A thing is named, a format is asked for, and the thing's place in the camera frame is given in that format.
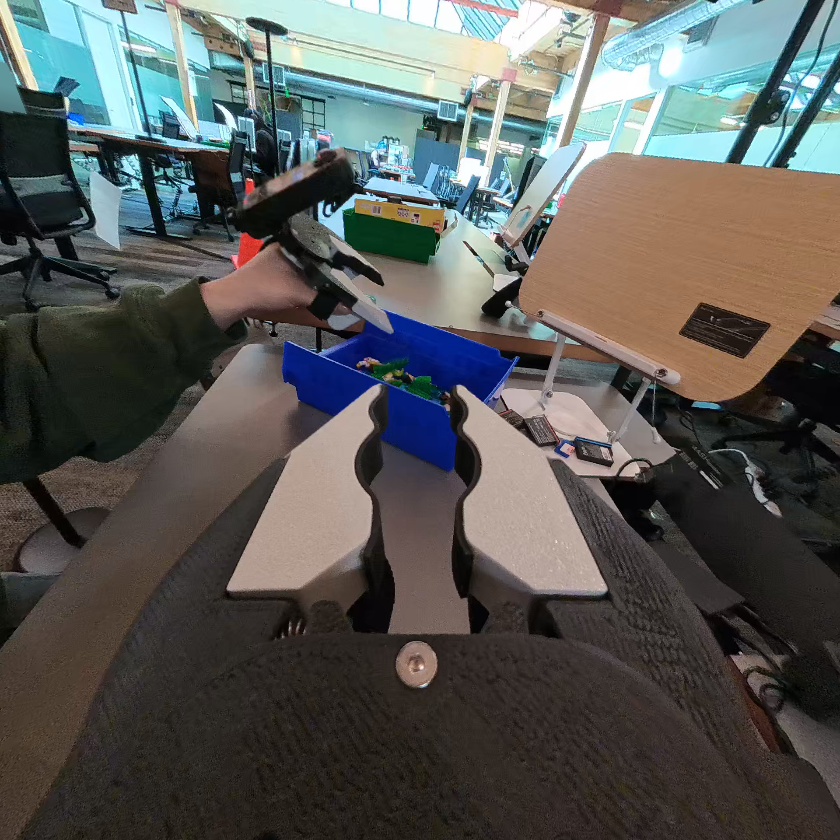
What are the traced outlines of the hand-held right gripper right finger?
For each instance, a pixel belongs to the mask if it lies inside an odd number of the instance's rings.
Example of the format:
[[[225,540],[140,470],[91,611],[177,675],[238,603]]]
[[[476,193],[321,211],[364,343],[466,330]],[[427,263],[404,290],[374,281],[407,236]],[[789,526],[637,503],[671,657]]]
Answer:
[[[480,633],[508,606],[529,625],[548,602],[598,602],[607,583],[546,456],[464,385],[450,393],[455,473],[452,573]]]

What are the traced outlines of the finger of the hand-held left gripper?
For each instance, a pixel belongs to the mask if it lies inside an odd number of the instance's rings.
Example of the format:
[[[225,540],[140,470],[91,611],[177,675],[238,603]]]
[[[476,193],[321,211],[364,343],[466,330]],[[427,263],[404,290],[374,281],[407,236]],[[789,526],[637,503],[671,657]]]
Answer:
[[[363,294],[344,272],[334,273],[334,296],[339,305],[334,310],[335,331],[349,331],[361,322],[386,334],[394,329],[388,315],[370,297]]]
[[[342,271],[348,277],[364,277],[377,286],[384,285],[380,271],[347,245],[331,245],[328,262],[332,268]]]

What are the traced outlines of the pile of lego bricks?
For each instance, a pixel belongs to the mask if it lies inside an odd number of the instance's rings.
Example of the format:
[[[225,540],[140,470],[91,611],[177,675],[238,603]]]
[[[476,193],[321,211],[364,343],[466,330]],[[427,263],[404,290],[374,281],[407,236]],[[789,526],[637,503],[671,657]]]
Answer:
[[[410,396],[441,406],[449,412],[450,391],[438,385],[428,374],[410,372],[407,369],[408,361],[409,359],[405,357],[381,362],[376,358],[366,356],[357,361],[354,368]]]

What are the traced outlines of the blue plastic bin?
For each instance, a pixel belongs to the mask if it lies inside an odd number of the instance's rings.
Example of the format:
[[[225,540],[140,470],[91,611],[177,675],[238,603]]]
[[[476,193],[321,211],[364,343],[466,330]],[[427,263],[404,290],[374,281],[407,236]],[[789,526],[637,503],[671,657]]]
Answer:
[[[490,346],[452,332],[390,313],[394,332],[368,325],[351,339],[321,353],[287,342],[283,350],[284,381],[293,385],[298,400],[329,415],[340,413],[373,385],[387,390],[387,427],[383,440],[409,455],[450,471],[455,463],[455,434],[449,412],[441,406],[378,381],[355,370],[370,356],[386,362],[409,359],[407,369],[430,375],[450,391],[463,385],[484,404],[494,407],[517,356],[505,356]]]

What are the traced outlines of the person's left forearm green sleeve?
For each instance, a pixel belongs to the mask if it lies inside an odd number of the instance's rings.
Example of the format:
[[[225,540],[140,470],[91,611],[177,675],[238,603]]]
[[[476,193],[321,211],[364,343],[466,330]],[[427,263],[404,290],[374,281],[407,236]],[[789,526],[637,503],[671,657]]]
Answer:
[[[108,307],[49,307],[1,325],[1,482],[29,480],[75,457],[109,462],[136,449],[186,389],[247,337],[226,330],[201,294],[132,286]]]

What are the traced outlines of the person's left hand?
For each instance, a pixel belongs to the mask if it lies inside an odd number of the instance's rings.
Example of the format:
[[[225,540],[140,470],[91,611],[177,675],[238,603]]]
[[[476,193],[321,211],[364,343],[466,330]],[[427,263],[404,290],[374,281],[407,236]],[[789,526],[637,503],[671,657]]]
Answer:
[[[227,276],[200,284],[199,291],[211,319],[223,331],[244,319],[308,308],[317,296],[278,244],[261,249]]]

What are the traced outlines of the yellow cardboard box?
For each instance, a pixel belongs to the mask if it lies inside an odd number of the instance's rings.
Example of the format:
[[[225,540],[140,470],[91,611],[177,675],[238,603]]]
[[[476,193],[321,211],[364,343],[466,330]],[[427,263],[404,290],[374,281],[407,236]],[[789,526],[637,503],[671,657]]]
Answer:
[[[353,210],[361,216],[377,217],[402,224],[431,228],[439,235],[443,233],[446,224],[445,210],[441,206],[395,203],[356,197]]]

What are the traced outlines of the black floor lamp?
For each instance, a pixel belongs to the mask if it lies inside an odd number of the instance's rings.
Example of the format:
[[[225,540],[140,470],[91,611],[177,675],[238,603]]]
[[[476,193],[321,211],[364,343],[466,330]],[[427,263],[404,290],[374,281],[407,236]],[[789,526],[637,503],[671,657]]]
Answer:
[[[254,30],[262,32],[266,41],[266,64],[269,85],[269,115],[270,131],[275,141],[275,153],[277,169],[280,170],[280,145],[277,139],[277,105],[276,105],[276,83],[274,72],[274,60],[272,57],[272,39],[286,39],[289,36],[289,29],[283,24],[268,20],[263,17],[248,16],[245,19],[246,25]]]

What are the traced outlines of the wooden office desk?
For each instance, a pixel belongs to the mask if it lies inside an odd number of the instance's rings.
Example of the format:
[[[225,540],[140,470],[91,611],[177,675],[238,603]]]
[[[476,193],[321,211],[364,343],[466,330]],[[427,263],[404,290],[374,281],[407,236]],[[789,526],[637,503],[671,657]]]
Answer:
[[[201,228],[210,225],[211,220],[217,216],[216,210],[219,211],[218,216],[223,223],[226,223],[227,209],[211,203],[211,197],[235,196],[234,183],[228,169],[230,149],[97,126],[80,127],[68,124],[68,130],[73,140],[98,147],[101,174],[114,185],[119,183],[117,159],[137,160],[140,167],[140,184],[149,207],[151,222],[144,227],[129,226],[128,230],[132,234],[184,246],[189,246],[193,240],[193,234],[177,233],[167,226],[154,172],[155,160],[164,156],[187,165],[192,174],[193,194],[198,209],[200,212],[207,212],[206,216],[200,215],[195,221],[193,232],[196,234]]]

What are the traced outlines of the white paper sheet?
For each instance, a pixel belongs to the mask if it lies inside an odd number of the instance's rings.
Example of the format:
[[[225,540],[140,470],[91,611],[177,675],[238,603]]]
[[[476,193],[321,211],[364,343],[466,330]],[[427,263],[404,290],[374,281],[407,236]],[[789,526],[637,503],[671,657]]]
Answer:
[[[93,234],[112,249],[120,251],[120,206],[122,191],[97,172],[89,173],[89,201],[96,219]]]

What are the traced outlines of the pale tilted board stand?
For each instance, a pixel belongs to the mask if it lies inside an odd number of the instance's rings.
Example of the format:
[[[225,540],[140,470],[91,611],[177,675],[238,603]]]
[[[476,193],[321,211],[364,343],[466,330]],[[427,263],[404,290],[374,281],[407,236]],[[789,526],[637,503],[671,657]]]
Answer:
[[[524,241],[555,194],[580,162],[585,148],[584,141],[572,142],[558,148],[542,164],[514,203],[505,226],[500,230],[500,237],[504,246],[512,252],[517,261],[525,265],[530,263],[531,258],[524,246]]]

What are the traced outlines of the white power strip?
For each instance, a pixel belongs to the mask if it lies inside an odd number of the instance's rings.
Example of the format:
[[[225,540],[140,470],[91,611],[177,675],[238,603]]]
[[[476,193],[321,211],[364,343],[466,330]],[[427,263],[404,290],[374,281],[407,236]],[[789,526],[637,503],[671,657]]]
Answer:
[[[739,448],[713,448],[709,451],[709,455],[740,457],[743,473],[756,501],[763,509],[776,518],[781,519],[783,517],[783,513],[778,504],[767,495],[763,488],[762,479],[767,476],[765,471],[758,467],[745,452]]]

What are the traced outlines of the black office chair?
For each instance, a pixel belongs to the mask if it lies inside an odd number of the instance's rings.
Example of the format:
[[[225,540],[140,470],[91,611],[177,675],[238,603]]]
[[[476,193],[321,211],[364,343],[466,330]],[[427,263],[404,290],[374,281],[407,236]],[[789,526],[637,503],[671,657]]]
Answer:
[[[72,168],[67,120],[35,113],[1,114],[1,235],[4,245],[21,238],[27,255],[2,264],[3,277],[24,280],[26,309],[36,312],[38,280],[54,274],[90,282],[117,300],[116,269],[79,261],[72,238],[95,228],[97,219]]]

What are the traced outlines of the black tripod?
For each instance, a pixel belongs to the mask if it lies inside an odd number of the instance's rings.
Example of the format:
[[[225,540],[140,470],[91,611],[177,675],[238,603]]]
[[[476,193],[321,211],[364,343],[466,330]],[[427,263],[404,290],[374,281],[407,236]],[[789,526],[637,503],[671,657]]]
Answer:
[[[806,37],[811,33],[824,1],[808,1],[786,39],[778,59],[773,64],[770,75],[753,100],[747,111],[745,123],[741,127],[730,148],[725,162],[740,165],[756,141],[760,129],[779,125],[779,134],[767,154],[763,168],[788,169],[808,131],[823,110],[839,80],[839,54],[836,52],[828,67],[820,76],[815,89],[806,100],[799,115],[791,120],[791,111],[795,99],[804,87],[805,78],[817,69],[827,47],[828,32],[838,14],[838,1],[832,1],[826,13],[822,29],[816,42],[811,63],[798,78],[785,81],[794,68]]]

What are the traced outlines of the silver ventilation duct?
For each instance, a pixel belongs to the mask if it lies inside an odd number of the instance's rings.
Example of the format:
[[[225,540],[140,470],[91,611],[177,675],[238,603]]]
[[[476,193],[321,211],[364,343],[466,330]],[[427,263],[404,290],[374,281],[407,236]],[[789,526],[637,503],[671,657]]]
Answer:
[[[724,11],[722,2],[697,1],[679,6],[605,42],[601,62],[616,69],[627,57],[661,44],[679,32],[704,24]]]

